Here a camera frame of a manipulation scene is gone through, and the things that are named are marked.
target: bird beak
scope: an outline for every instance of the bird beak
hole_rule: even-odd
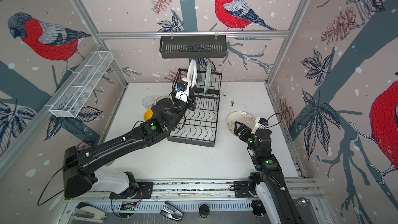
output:
[[[17,31],[16,30],[11,29],[10,33],[11,33],[12,37],[14,37],[14,39],[17,37]]]

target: gray floor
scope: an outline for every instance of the gray floor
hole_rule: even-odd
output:
[[[305,224],[318,224],[316,221],[311,202],[306,207],[297,207],[301,218],[304,220]],[[70,220],[68,224],[88,224],[89,222]],[[243,211],[213,211],[207,218],[201,218],[198,212],[187,212],[184,213],[181,222],[170,220],[159,214],[134,214],[129,219],[120,219],[113,215],[113,213],[108,214],[106,224],[207,224],[207,223],[217,223],[217,224],[270,224],[271,222],[265,216],[256,217],[251,212]]]

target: black plastic basket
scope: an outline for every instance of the black plastic basket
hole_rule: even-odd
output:
[[[187,69],[178,69],[173,88],[176,83],[186,77]],[[198,71],[196,79],[196,110],[187,110],[184,119],[180,121],[181,130],[176,129],[167,138],[170,141],[214,147],[217,132],[218,108],[220,103],[221,73],[211,73],[209,89],[205,87],[205,71]]]
[[[226,36],[161,37],[162,58],[224,58]]]

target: yellow bowl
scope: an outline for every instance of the yellow bowl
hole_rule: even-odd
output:
[[[152,117],[152,115],[153,115],[153,112],[152,112],[151,109],[149,109],[148,111],[146,111],[146,112],[144,113],[144,121],[147,121],[148,119],[150,119],[150,118]]]

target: white plate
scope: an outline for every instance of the white plate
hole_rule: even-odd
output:
[[[235,130],[235,121],[245,124],[250,129],[253,129],[256,125],[256,118],[250,113],[244,111],[232,112],[226,117],[226,126],[232,134],[234,134]]]

